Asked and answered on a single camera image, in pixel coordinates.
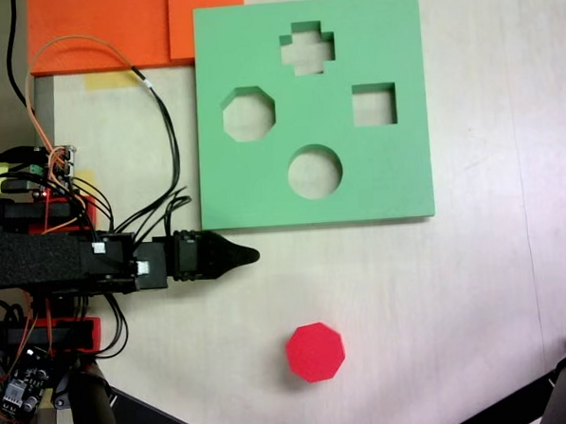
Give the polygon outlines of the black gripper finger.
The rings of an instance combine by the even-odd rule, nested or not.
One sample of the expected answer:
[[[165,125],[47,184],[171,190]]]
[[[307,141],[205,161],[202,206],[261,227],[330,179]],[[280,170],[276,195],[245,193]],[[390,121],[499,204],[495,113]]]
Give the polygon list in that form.
[[[203,234],[205,277],[221,277],[229,271],[257,262],[261,254],[257,249],[237,245],[222,235]]]

